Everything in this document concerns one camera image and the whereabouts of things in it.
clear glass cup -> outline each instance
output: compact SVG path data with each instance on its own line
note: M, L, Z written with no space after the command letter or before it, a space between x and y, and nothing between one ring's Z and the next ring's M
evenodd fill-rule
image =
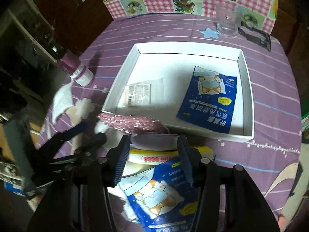
M216 4L217 31L225 36L236 37L241 24L242 14L230 3Z

striped tablecloth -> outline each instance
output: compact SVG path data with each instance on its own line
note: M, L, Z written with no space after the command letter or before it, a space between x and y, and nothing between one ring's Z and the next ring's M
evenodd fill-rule
M87 118L90 128L84 138L93 135L96 115L101 111L109 88L135 43L183 41L242 49L253 90L254 139L237 143L198 138L194 142L212 148L218 165L232 167L234 164L242 164L277 217L292 188L300 153L300 103L292 69L282 46L274 38L271 52L268 52L240 35L236 38L218 35L218 39L206 39L200 32L206 28L215 31L216 24L204 16L184 14L146 14L112 22L80 57L95 74L95 80L87 87L80 87L76 82L72 86L74 104L88 98L95 105L95 110ZM63 84L69 82L70 78L67 77ZM52 109L53 106L50 107L46 119L52 119ZM70 127L70 119L66 114L62 114L54 125L45 121L39 144L43 144L50 137L47 136L47 129L54 135ZM69 155L70 151L71 144L67 142L57 156ZM114 196L111 199L118 230L142 230L139 225L126 222L122 218L122 201ZM223 214L224 201L220 210Z

white box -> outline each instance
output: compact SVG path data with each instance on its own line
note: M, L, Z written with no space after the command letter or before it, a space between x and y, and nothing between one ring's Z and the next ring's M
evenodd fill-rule
M214 132L176 118L195 66L237 77L234 113L228 134ZM152 100L149 107L123 106L126 85L148 80L159 81L159 79L163 79L163 98ZM135 44L115 78L102 112L152 117L160 120L172 132L222 140L246 142L252 139L254 134L252 88L244 54L241 49L214 44L192 42Z

blue star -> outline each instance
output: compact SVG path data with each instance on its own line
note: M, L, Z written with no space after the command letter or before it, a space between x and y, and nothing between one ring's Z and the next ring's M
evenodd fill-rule
M215 32L210 28L206 28L204 31L200 31L202 34L204 34L204 38L215 38L218 39L219 32Z

pink brush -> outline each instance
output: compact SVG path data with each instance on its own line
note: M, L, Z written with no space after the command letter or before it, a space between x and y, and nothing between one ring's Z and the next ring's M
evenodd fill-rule
M146 117L134 117L100 113L98 118L104 124L129 134L145 134L147 132L169 133L159 120Z

